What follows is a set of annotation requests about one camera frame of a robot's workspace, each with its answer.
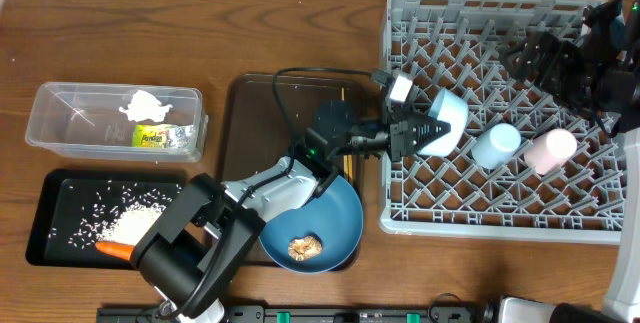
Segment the white tissue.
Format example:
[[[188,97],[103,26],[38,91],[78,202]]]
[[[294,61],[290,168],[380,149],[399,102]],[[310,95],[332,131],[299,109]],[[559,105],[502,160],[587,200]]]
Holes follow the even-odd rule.
[[[120,107],[118,111],[124,113],[129,121],[142,122],[151,120],[155,123],[161,123],[172,108],[171,104],[163,105],[151,93],[138,90],[133,94],[127,107]]]

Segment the light blue bowl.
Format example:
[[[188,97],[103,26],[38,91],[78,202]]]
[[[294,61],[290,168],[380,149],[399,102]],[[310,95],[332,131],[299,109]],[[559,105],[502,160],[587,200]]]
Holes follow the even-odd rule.
[[[448,123],[450,131],[426,145],[418,152],[418,155],[446,157],[451,154],[462,137],[468,115],[467,103],[450,90],[442,88],[433,101],[428,116]]]

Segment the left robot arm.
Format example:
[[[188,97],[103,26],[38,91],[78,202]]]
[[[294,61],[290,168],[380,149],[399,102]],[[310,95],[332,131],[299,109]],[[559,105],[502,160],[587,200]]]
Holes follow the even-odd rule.
[[[450,123],[408,104],[359,119],[345,101],[320,105],[288,154],[251,177],[218,182],[194,177],[133,248],[131,265],[164,298],[165,321],[219,322],[219,302],[255,243],[269,230],[291,230],[328,248],[357,248],[364,213],[356,189],[335,165],[345,155],[403,158],[445,137]]]

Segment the light blue cup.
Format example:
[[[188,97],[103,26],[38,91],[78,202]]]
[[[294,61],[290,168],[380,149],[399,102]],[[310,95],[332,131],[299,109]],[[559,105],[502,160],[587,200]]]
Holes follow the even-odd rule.
[[[493,170],[505,165],[520,145],[518,129],[507,123],[499,123],[477,139],[471,154],[479,166]]]

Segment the brown food scrap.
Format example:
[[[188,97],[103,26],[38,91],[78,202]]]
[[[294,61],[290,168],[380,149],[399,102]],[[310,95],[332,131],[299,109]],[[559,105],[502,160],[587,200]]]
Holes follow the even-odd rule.
[[[322,243],[314,236],[293,239],[288,246],[287,253],[295,261],[306,261],[320,255],[323,251]]]

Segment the orange carrot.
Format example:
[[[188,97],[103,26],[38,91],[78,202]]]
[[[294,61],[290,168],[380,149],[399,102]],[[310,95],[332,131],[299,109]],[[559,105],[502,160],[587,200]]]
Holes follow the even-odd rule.
[[[130,260],[134,250],[132,245],[109,241],[96,242],[95,247],[98,251],[106,255],[126,261]]]

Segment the pink cup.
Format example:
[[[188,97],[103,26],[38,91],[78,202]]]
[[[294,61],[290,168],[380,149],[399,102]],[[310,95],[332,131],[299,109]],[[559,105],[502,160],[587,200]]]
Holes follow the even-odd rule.
[[[538,175],[562,166],[577,150],[577,139],[568,130],[556,128],[532,141],[524,153],[525,163]]]

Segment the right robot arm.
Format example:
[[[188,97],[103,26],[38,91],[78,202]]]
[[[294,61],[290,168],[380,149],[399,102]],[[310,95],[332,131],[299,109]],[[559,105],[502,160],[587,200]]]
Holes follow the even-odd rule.
[[[618,258],[601,314],[561,305],[560,318],[632,322],[639,318],[639,0],[587,6],[580,44],[541,31],[500,51],[517,81],[532,84],[605,136],[624,138],[626,198]]]

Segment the grey dishwasher rack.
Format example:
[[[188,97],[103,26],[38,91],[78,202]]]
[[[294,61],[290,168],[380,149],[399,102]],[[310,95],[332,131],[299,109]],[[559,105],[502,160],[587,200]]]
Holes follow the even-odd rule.
[[[447,89],[469,107],[463,135],[445,157],[381,159],[379,225],[389,234],[542,242],[618,243],[626,166],[613,125],[583,120],[527,82],[511,79],[499,52],[538,31],[577,41],[584,0],[387,0],[381,64],[411,74],[417,106]],[[496,169],[479,166],[472,147],[508,123],[523,148],[555,128],[577,140],[572,158],[539,175],[521,153]]]

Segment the large blue plate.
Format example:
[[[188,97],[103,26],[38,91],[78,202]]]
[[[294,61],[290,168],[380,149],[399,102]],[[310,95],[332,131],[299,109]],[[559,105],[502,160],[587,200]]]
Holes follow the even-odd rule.
[[[260,243],[265,253],[285,269],[302,274],[324,273],[338,269],[350,259],[363,228],[360,198],[351,184],[339,176],[320,197],[269,221],[260,235]],[[319,240],[322,252],[297,261],[288,254],[289,245],[307,236]]]

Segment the clear plastic bin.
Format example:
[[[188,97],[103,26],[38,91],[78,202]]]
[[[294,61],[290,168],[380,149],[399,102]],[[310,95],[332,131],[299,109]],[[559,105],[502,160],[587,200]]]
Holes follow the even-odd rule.
[[[129,121],[126,108],[133,94],[143,90],[173,108],[161,123]],[[185,148],[132,146],[136,125],[192,125]],[[208,116],[196,88],[113,83],[47,82],[37,91],[25,141],[68,158],[192,163],[202,158]]]

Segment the wooden chopstick right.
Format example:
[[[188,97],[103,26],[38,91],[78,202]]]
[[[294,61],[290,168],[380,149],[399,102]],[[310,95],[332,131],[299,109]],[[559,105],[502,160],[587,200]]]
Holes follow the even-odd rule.
[[[345,155],[343,157],[344,163],[344,172],[346,180],[352,184],[353,183],[353,159],[351,155]]]

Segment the white rice pile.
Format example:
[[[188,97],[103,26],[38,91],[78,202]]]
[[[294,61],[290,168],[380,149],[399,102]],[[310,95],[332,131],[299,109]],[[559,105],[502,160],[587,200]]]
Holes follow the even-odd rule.
[[[180,183],[65,182],[47,238],[80,250],[99,241],[134,245],[182,190]]]

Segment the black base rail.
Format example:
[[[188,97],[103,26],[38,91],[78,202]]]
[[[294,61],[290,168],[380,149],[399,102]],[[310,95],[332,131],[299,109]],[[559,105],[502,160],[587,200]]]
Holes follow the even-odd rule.
[[[234,306],[224,311],[221,323],[494,323],[491,306],[475,311],[462,306],[427,309],[263,308]]]

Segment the black plastic tray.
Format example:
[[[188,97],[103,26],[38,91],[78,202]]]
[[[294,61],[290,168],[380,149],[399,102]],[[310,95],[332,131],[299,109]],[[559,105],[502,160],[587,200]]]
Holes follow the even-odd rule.
[[[95,248],[128,210],[163,209],[181,191],[180,171],[56,169],[44,179],[25,258],[33,266],[129,270]]]

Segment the brown serving tray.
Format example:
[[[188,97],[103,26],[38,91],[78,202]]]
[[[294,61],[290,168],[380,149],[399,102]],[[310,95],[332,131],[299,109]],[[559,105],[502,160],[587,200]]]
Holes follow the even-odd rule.
[[[289,133],[272,94],[272,77],[245,74],[231,84],[221,123],[215,179],[237,181],[272,167],[287,153]],[[278,92],[294,127],[302,134],[324,101],[346,101],[356,114],[363,112],[364,89],[354,80],[339,77],[281,76]]]

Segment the yellow green snack wrapper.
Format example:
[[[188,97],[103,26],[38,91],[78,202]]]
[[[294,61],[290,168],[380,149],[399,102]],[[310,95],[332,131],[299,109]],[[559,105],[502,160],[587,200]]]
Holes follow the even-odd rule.
[[[192,125],[136,125],[132,135],[132,146],[137,148],[178,149],[191,141]]]

